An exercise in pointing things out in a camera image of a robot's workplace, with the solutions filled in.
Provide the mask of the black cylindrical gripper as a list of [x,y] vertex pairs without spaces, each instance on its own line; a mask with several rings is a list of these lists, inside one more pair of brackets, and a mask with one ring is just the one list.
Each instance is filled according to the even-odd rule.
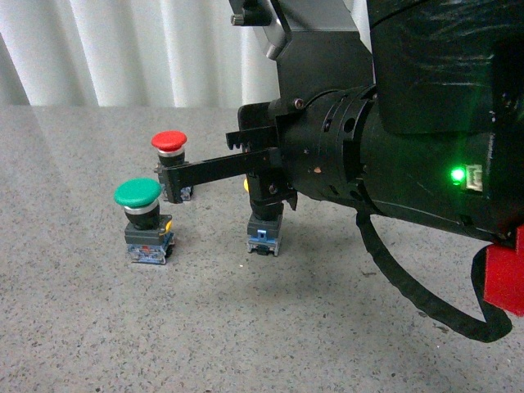
[[323,93],[288,113],[280,102],[242,106],[236,132],[226,134],[230,150],[244,153],[158,169],[167,201],[183,203],[185,187],[241,174],[273,183],[277,195],[295,207],[300,194],[356,210],[375,210],[364,186],[361,142],[373,117],[375,86]]

